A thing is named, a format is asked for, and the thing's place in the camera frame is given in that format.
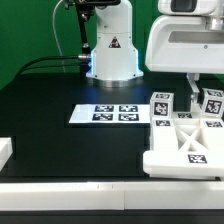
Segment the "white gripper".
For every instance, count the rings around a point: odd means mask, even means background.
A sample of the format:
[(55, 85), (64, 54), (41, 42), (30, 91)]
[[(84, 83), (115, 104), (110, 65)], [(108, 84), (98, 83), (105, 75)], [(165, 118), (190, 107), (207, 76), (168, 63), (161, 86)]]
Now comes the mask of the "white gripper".
[(224, 74), (224, 32), (206, 29), (204, 17), (160, 16), (153, 23), (145, 56), (150, 71), (188, 73), (197, 103), (199, 73)]

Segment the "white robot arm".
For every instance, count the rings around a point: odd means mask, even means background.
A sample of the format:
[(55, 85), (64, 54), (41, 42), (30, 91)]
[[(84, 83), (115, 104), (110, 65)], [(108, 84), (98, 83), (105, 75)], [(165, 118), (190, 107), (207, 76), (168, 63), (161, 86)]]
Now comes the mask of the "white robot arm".
[[(158, 0), (145, 55), (154, 72), (224, 74), (224, 0)], [(98, 8), (97, 44), (86, 77), (106, 87), (123, 87), (143, 77), (132, 43), (132, 5)]]

